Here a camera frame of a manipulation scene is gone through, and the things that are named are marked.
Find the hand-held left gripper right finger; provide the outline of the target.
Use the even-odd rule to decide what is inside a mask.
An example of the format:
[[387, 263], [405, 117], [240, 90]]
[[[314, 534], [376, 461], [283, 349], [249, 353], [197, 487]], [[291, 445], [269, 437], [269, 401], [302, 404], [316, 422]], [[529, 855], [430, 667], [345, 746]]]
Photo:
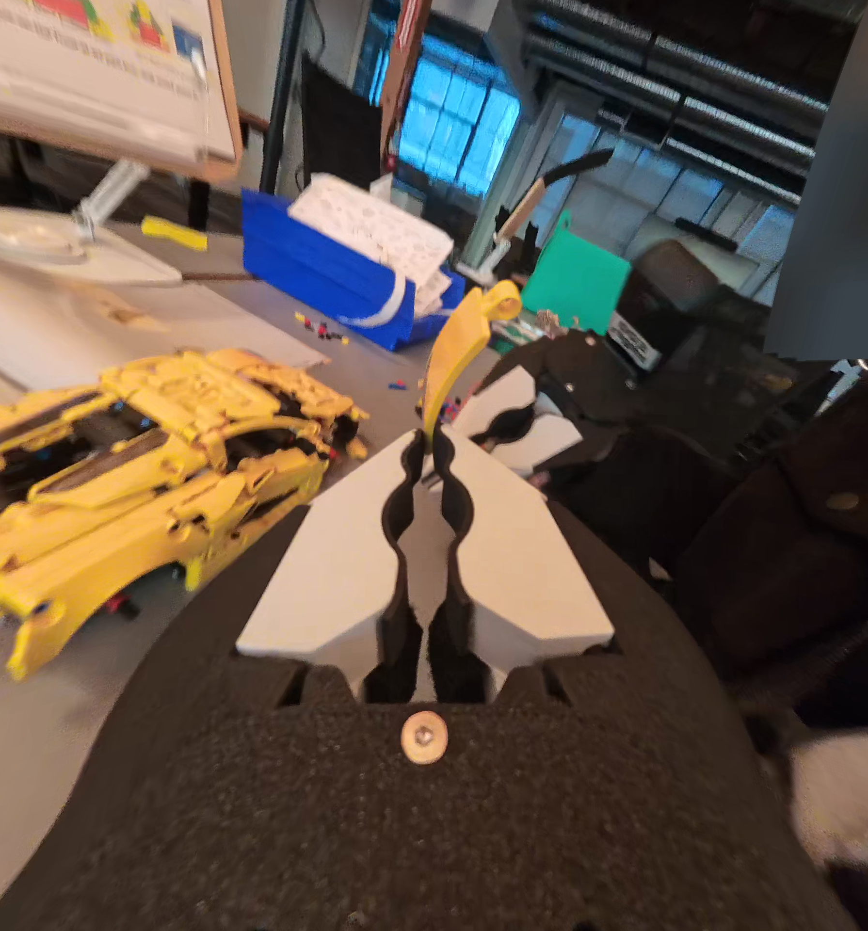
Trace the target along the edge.
[[498, 694], [515, 669], [614, 644], [614, 626], [547, 500], [451, 426], [438, 427], [448, 549], [442, 621], [453, 658]]

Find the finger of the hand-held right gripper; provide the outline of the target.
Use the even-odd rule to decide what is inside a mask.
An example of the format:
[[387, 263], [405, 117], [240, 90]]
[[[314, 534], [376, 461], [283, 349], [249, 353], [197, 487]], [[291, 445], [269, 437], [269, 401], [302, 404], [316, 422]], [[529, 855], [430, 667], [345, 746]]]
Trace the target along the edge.
[[497, 444], [491, 456], [518, 477], [529, 480], [543, 470], [542, 464], [580, 444], [583, 436], [577, 426], [561, 415], [546, 413], [534, 418], [523, 437]]
[[515, 438], [531, 425], [535, 401], [533, 376], [516, 366], [471, 394], [451, 429], [467, 438]]

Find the pile of coloured brick pins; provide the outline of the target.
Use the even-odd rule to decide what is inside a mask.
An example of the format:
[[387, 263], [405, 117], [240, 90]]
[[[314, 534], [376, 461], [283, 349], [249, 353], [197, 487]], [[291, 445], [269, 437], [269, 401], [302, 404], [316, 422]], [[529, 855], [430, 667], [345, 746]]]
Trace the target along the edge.
[[[409, 387], [410, 386], [405, 382], [405, 380], [402, 380], [402, 379], [389, 382], [386, 385], [386, 388], [389, 391], [403, 392], [403, 393], [408, 392]], [[452, 399], [448, 399], [447, 401], [443, 402], [440, 408], [439, 422], [451, 423], [453, 420], [455, 420], [455, 418], [461, 412], [468, 398], [469, 398], [469, 394], [467, 394], [465, 397], [461, 397], [457, 395], [457, 396], [454, 396]]]

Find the yellow curved panel piece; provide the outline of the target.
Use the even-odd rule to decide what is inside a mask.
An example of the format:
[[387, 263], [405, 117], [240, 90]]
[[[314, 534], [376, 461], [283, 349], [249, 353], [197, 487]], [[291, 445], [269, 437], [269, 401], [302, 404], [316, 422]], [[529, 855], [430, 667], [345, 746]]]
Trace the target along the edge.
[[488, 345], [493, 323], [517, 318], [521, 292], [512, 280], [489, 289], [471, 289], [445, 323], [432, 345], [421, 382], [421, 421], [426, 446], [431, 449], [443, 404], [467, 366]]

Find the instruction booklet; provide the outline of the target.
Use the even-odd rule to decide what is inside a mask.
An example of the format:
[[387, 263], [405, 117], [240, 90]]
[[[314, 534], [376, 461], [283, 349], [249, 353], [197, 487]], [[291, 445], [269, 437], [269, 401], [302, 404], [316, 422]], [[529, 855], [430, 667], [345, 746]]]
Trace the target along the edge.
[[232, 349], [306, 370], [328, 361], [201, 284], [111, 287], [0, 262], [0, 375], [17, 386], [81, 385], [143, 357]]

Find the person's right forearm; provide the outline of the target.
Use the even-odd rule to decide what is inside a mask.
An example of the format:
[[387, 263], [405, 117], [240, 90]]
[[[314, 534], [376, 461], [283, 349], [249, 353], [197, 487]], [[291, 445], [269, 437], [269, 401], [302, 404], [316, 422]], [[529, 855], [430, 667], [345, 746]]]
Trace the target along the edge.
[[635, 427], [604, 454], [569, 448], [535, 477], [640, 576], [667, 580], [741, 472], [680, 433]]

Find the grey desk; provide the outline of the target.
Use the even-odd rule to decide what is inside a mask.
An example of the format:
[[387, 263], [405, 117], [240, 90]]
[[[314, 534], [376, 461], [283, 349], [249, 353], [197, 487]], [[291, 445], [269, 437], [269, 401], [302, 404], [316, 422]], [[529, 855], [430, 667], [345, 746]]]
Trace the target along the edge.
[[[375, 453], [417, 424], [414, 406], [431, 340], [389, 353], [354, 332], [349, 343], [321, 341], [308, 332], [296, 313], [309, 310], [284, 292], [250, 277], [242, 267], [241, 237], [209, 234], [207, 252], [196, 252], [161, 239], [150, 239], [140, 227], [114, 221], [110, 227], [122, 239], [179, 269], [184, 289], [195, 296], [150, 295], [152, 309], [164, 306], [214, 305], [200, 294], [219, 295], [217, 305], [230, 302], [249, 319], [248, 335], [263, 332], [252, 348], [270, 355], [278, 348], [285, 359], [290, 341], [328, 362], [315, 369], [322, 383], [351, 397], [370, 413], [360, 430]], [[114, 703], [135, 669], [191, 595], [165, 567], [135, 582], [132, 599], [141, 612], [134, 620], [100, 614], [87, 622], [57, 660], [20, 683], [9, 679], [4, 664], [11, 645], [11, 628], [0, 625], [0, 897], [23, 869], [62, 811], [82, 766]]]

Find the flat printed box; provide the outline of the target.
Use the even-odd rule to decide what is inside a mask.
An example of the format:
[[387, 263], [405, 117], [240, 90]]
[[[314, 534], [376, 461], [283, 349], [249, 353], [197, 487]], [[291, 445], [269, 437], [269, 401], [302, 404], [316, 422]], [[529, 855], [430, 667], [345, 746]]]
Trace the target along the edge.
[[497, 320], [491, 324], [494, 343], [510, 347], [529, 345], [543, 338], [560, 338], [569, 330], [559, 316], [548, 309], [536, 313], [524, 311], [512, 320]]

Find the small cluster of brick pins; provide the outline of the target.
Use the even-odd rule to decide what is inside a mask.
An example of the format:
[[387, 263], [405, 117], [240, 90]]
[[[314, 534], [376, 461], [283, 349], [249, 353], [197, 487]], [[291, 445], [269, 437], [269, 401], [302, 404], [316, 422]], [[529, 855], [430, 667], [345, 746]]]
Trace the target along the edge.
[[320, 340], [326, 342], [335, 341], [345, 345], [350, 342], [349, 338], [344, 335], [343, 332], [338, 332], [332, 329], [325, 321], [312, 320], [312, 318], [299, 311], [294, 312], [293, 316], [302, 327], [304, 327], [309, 332], [315, 333]]

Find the yellow toy brick car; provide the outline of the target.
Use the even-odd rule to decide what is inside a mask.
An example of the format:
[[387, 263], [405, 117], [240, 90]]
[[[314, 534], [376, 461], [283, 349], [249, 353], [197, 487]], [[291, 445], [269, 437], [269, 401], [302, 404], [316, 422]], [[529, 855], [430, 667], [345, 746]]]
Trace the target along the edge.
[[195, 592], [363, 460], [369, 414], [306, 370], [229, 348], [137, 359], [0, 406], [0, 622], [23, 681], [130, 587]]

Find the blue plastic bin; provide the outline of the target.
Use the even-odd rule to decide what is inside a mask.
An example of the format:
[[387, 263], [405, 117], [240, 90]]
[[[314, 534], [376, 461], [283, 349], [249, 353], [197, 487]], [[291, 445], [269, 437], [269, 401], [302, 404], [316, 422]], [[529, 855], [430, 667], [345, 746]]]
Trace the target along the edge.
[[435, 338], [465, 296], [449, 272], [441, 309], [416, 319], [414, 282], [301, 224], [286, 198], [244, 189], [241, 203], [244, 268], [386, 351]]

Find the dark fleece-lined jacket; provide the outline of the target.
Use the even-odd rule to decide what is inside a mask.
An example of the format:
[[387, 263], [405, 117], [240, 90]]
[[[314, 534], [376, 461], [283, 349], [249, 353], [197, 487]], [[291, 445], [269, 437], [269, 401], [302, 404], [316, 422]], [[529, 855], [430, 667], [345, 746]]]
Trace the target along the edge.
[[[673, 592], [791, 824], [791, 751], [868, 729], [868, 372], [741, 471], [680, 558]], [[868, 867], [812, 864], [868, 929]]]

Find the black monitor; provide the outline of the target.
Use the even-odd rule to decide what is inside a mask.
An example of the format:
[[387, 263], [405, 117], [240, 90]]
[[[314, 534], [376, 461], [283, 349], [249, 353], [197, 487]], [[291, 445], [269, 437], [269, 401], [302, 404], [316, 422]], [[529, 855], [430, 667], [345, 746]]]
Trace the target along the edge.
[[381, 176], [381, 109], [304, 57], [301, 113], [303, 185], [324, 173], [369, 191]]

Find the yellow tape strip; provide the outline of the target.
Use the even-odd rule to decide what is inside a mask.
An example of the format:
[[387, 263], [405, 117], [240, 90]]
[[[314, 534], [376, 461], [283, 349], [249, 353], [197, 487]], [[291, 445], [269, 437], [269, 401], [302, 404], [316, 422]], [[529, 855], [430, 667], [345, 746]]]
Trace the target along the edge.
[[206, 233], [175, 224], [158, 216], [144, 216], [140, 230], [149, 239], [169, 241], [187, 250], [206, 252], [209, 249], [209, 239]]

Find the black metal pole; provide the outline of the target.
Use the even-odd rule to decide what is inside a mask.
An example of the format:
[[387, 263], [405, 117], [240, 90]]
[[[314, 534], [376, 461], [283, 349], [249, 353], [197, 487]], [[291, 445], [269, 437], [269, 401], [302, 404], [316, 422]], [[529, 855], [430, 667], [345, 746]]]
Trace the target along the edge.
[[277, 188], [278, 170], [284, 148], [284, 127], [306, 8], [306, 1], [285, 2], [272, 106], [263, 137], [263, 159], [259, 182], [260, 192], [269, 195], [274, 194]]

